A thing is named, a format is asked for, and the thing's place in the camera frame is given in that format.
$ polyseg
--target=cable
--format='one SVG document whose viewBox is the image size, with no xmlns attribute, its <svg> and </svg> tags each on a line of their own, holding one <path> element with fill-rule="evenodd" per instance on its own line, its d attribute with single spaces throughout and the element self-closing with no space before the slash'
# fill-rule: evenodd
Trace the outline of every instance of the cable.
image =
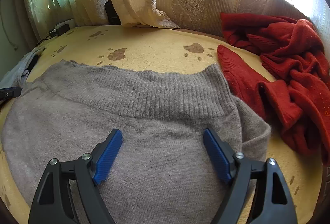
<svg viewBox="0 0 330 224">
<path fill-rule="evenodd" d="M 2 25 L 3 32 L 5 33 L 5 36 L 7 37 L 8 42 L 14 47 L 14 50 L 16 51 L 18 49 L 19 45 L 12 42 L 12 41 L 10 41 L 8 33 L 7 33 L 7 31 L 5 29 L 5 26 L 3 24 L 3 19 L 2 19 L 2 14 L 1 14 L 1 1 L 0 1 L 0 20 L 1 20 L 1 25 Z"/>
<path fill-rule="evenodd" d="M 45 41 L 45 40 L 50 40 L 52 37 L 50 37 L 50 38 L 48 38 L 48 37 L 50 37 L 50 35 L 48 35 L 46 38 L 44 38 L 44 39 L 41 39 L 38 43 L 37 43 L 37 45 L 36 46 L 38 46 L 39 44 L 41 44 L 43 41 Z"/>
</svg>

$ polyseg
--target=blue gripper pad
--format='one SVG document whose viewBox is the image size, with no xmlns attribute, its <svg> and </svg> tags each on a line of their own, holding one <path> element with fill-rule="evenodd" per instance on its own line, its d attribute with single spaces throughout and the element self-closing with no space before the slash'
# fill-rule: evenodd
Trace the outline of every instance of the blue gripper pad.
<svg viewBox="0 0 330 224">
<path fill-rule="evenodd" d="M 93 177 L 96 184 L 99 185 L 102 180 L 107 179 L 110 168 L 119 152 L 122 142 L 123 135 L 120 130 L 117 130 L 96 162 L 96 171 Z"/>
<path fill-rule="evenodd" d="M 232 180 L 229 162 L 208 129 L 204 131 L 203 140 L 218 178 L 228 184 Z"/>
</svg>

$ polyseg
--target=wall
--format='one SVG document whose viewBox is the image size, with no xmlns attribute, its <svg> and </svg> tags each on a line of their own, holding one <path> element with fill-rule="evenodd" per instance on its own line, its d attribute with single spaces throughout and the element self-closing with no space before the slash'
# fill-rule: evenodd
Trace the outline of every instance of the wall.
<svg viewBox="0 0 330 224">
<path fill-rule="evenodd" d="M 2 18 L 2 20 L 0 18 L 0 79 L 2 79 L 30 49 L 21 30 L 15 0 L 0 0 L 0 13 Z"/>
</svg>

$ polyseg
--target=metal screw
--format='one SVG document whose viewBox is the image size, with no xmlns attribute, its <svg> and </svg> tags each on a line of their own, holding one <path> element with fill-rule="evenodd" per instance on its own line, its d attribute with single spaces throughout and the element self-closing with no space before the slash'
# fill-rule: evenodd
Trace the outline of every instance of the metal screw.
<svg viewBox="0 0 330 224">
<path fill-rule="evenodd" d="M 83 160 L 89 160 L 90 159 L 90 154 L 89 153 L 84 153 L 81 158 Z"/>
<path fill-rule="evenodd" d="M 269 163 L 270 165 L 275 165 L 275 164 L 276 164 L 276 161 L 275 161 L 275 159 L 273 159 L 273 158 L 269 158 L 269 159 L 268 159 L 268 163 Z"/>
<path fill-rule="evenodd" d="M 50 165 L 56 165 L 57 164 L 57 159 L 51 159 L 50 161 L 49 161 L 49 164 Z"/>
<path fill-rule="evenodd" d="M 237 159 L 243 159 L 243 158 L 244 158 L 244 154 L 241 153 L 241 152 L 237 152 L 237 153 L 235 153 L 235 157 L 236 157 Z"/>
</svg>

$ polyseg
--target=knit fabric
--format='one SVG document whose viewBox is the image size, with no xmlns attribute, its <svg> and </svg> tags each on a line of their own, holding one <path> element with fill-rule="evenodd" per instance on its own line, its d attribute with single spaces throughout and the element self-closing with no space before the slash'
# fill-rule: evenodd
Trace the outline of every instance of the knit fabric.
<svg viewBox="0 0 330 224">
<path fill-rule="evenodd" d="M 203 145 L 212 127 L 234 151 L 264 160 L 270 127 L 234 97 L 216 64 L 191 75 L 61 61 L 14 102 L 2 142 L 31 205 L 47 162 L 91 152 L 113 128 L 123 145 L 100 194 L 116 224 L 209 224 L 227 187 Z M 81 223 L 87 223 L 71 184 Z"/>
<path fill-rule="evenodd" d="M 283 125 L 282 139 L 303 155 L 321 147 L 322 161 L 329 165 L 329 62 L 313 25 L 254 14 L 220 16 L 228 42 L 260 55 L 262 65 L 278 79 L 269 83 L 237 54 L 219 46 L 219 61 L 233 93 L 264 119 L 270 105 Z"/>
<path fill-rule="evenodd" d="M 10 71 L 8 71 L 4 77 L 0 81 L 0 88 L 7 88 L 7 87 L 23 87 L 27 77 L 29 76 L 28 67 L 32 61 L 32 59 L 36 55 L 41 55 L 43 50 L 45 49 L 44 46 L 35 47 L 31 52 L 28 52 L 24 55 L 24 57 L 17 63 L 17 65 Z"/>
</svg>

